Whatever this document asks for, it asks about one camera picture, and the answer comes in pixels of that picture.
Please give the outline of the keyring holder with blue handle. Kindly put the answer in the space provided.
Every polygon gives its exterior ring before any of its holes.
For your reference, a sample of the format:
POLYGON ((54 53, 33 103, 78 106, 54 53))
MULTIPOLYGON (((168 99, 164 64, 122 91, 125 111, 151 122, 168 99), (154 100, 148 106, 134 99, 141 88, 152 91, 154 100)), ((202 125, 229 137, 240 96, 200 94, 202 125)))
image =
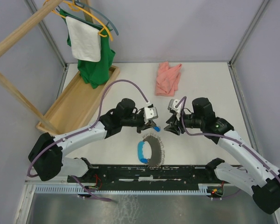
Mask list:
POLYGON ((153 133, 145 134, 137 145, 139 162, 150 168, 160 167, 164 163, 164 145, 159 136, 153 133))

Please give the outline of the blue tagged key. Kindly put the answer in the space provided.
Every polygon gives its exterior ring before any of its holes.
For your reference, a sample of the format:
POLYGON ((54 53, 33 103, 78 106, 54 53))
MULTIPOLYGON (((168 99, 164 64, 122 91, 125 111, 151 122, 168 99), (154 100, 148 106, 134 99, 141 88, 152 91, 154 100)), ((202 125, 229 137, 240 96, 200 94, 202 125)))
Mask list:
POLYGON ((157 131, 157 132, 160 132, 160 131, 161 131, 161 128, 158 127, 158 126, 155 126, 155 127, 154 127, 154 130, 157 131))

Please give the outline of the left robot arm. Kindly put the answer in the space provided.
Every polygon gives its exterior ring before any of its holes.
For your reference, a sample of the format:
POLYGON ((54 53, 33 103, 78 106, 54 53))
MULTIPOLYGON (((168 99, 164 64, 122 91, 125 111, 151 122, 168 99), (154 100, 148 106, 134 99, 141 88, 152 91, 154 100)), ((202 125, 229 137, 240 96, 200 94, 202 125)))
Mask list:
POLYGON ((71 152, 95 141, 118 134, 123 127, 135 127, 137 133, 156 127, 158 118, 153 105, 137 109, 131 99, 122 99, 115 108, 99 117, 97 123, 60 135, 43 133, 32 148, 28 159, 31 162, 28 176, 49 181, 58 175, 73 175, 83 182, 94 177, 94 171, 86 158, 68 158, 71 152))

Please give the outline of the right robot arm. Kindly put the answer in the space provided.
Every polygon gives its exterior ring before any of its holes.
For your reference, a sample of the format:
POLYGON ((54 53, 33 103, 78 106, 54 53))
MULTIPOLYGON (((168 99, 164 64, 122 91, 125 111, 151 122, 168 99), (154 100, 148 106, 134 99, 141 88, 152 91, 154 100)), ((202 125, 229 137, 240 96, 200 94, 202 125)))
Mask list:
POLYGON ((216 158, 207 164, 205 178, 209 182, 221 180, 234 185, 250 195, 267 214, 280 209, 280 169, 247 144, 227 120, 216 116, 208 98, 194 99, 193 112, 189 114, 184 112, 185 103, 186 97, 170 100, 168 110, 172 116, 165 131, 181 135, 188 133, 189 128, 200 129, 197 136, 210 139, 245 168, 240 171, 216 158))

